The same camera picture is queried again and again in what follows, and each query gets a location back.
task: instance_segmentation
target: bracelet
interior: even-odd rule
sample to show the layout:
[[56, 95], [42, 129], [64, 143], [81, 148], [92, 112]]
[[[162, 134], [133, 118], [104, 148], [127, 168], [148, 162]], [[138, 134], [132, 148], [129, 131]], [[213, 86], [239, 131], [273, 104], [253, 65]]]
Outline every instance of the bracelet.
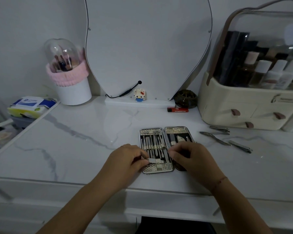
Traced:
[[211, 189], [211, 193], [213, 193], [214, 192], [214, 190], [222, 183], [222, 181], [224, 180], [224, 179], [226, 179], [226, 178], [228, 178], [228, 177], [223, 177], [223, 178], [221, 178], [217, 183], [216, 183], [216, 185]]

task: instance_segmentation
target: power cord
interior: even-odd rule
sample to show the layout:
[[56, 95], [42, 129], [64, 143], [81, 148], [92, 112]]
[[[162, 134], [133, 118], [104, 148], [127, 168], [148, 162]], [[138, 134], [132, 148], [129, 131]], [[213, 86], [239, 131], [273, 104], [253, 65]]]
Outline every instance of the power cord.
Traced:
[[110, 97], [109, 95], [105, 95], [105, 96], [107, 96], [107, 97], [109, 97], [109, 98], [120, 98], [120, 97], [122, 97], [122, 96], [125, 96], [125, 95], [127, 95], [127, 94], [129, 94], [137, 85], [139, 85], [139, 84], [142, 84], [142, 81], [138, 81], [138, 83], [135, 85], [135, 86], [133, 86], [131, 89], [129, 89], [129, 90], [127, 90], [125, 93], [122, 93], [121, 95], [119, 95], [119, 96], [117, 96], [117, 97]]

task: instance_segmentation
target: drawer pull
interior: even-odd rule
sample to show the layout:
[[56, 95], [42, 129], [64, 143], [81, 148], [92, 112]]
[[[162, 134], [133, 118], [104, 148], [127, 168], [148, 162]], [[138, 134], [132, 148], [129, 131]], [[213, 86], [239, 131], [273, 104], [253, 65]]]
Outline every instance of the drawer pull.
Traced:
[[241, 115], [239, 110], [231, 109], [231, 111], [232, 111], [232, 115], [234, 115], [234, 116], [240, 116]]
[[254, 124], [252, 122], [245, 122], [247, 128], [254, 128]]
[[282, 119], [285, 119], [286, 118], [285, 115], [283, 115], [282, 113], [279, 113], [279, 112], [274, 112], [274, 115], [276, 116], [276, 118], [278, 120], [282, 120]]

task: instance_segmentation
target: hand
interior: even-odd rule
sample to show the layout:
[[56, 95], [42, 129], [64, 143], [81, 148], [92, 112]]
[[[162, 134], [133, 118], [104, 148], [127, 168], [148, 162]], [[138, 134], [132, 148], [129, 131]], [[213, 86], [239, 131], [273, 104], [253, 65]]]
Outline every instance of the hand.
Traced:
[[[190, 158], [181, 155], [182, 150], [190, 152]], [[225, 176], [207, 148], [199, 143], [179, 142], [172, 146], [168, 153], [209, 191]]]
[[141, 154], [149, 157], [147, 152], [136, 145], [122, 145], [110, 154], [94, 181], [99, 182], [110, 195], [127, 187], [135, 174], [149, 163], [147, 159], [136, 161], [135, 158]]

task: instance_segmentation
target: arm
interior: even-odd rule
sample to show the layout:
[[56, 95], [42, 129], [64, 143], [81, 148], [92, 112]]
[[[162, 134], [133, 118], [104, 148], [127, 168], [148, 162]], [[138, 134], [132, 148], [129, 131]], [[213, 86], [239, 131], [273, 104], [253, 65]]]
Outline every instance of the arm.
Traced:
[[[190, 158], [182, 156], [183, 151], [190, 152]], [[231, 234], [272, 233], [249, 201], [225, 177], [203, 145], [181, 142], [172, 146], [168, 152], [177, 163], [212, 193]]]
[[98, 175], [50, 220], [37, 234], [80, 234], [102, 208], [102, 206], [119, 190], [125, 188], [135, 174], [148, 160], [138, 160], [143, 153], [136, 145], [123, 145], [110, 154]]

